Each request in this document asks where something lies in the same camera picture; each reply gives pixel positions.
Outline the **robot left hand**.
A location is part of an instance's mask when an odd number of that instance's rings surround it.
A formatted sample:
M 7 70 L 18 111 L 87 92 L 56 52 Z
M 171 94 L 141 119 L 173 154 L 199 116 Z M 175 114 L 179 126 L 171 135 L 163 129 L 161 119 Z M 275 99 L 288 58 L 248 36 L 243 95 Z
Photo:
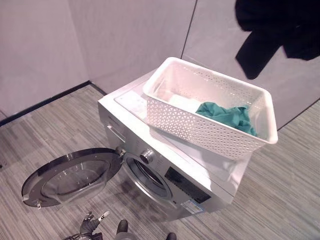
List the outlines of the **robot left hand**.
M 100 217 L 94 218 L 92 212 L 89 211 L 88 213 L 86 213 L 85 218 L 83 219 L 80 225 L 79 233 L 81 235 L 92 235 L 92 233 L 99 226 L 101 221 L 107 218 L 109 214 L 110 211 L 107 210 Z

